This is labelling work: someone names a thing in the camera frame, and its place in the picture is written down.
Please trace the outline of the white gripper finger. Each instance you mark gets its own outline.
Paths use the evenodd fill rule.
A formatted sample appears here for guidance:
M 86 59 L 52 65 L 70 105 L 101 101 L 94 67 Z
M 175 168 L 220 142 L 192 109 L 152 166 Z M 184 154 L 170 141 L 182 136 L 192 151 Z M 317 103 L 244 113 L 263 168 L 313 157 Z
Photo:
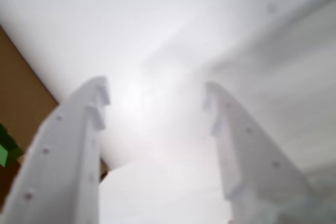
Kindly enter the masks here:
M 224 198 L 234 223 L 312 223 L 312 195 L 302 172 L 250 113 L 219 83 L 205 85 L 213 109 Z
M 1 223 L 98 223 L 100 133 L 108 80 L 91 78 L 41 123 L 11 186 Z

